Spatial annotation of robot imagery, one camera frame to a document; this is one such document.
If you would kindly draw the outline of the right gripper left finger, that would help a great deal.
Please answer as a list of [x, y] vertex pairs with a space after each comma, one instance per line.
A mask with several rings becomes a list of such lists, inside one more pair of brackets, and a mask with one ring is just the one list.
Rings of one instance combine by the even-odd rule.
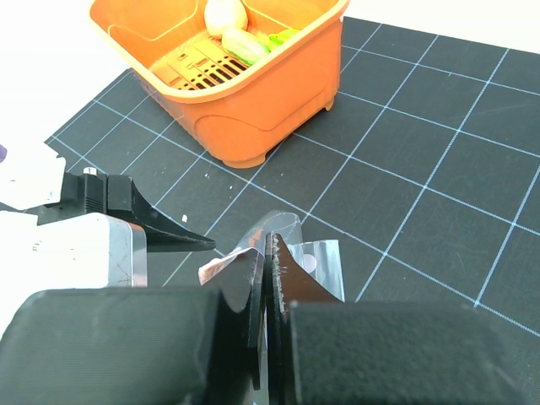
[[203, 285], [1, 287], [4, 404], [244, 404], [259, 376], [262, 259]]

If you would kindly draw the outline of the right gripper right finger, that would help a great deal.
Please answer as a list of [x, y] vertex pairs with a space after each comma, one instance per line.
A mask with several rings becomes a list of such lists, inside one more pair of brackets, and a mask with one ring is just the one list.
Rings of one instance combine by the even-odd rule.
[[269, 236], [272, 404], [524, 404], [494, 330], [465, 305], [345, 303]]

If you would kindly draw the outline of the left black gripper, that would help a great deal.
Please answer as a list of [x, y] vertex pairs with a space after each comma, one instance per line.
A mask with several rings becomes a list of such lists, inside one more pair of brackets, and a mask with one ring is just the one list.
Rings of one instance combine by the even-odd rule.
[[58, 202], [37, 208], [38, 224], [101, 213], [140, 226], [148, 252], [211, 251], [214, 240], [191, 232], [154, 208], [129, 175], [65, 172]]

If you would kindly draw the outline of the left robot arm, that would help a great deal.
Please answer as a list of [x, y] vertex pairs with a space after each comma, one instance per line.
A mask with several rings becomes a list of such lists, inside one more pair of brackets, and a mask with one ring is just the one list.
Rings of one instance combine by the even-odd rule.
[[186, 229], [154, 208], [129, 175], [91, 168], [66, 171], [67, 161], [44, 143], [1, 142], [1, 203], [24, 211], [35, 208], [39, 224], [104, 214], [137, 225], [151, 252], [210, 251], [216, 242]]

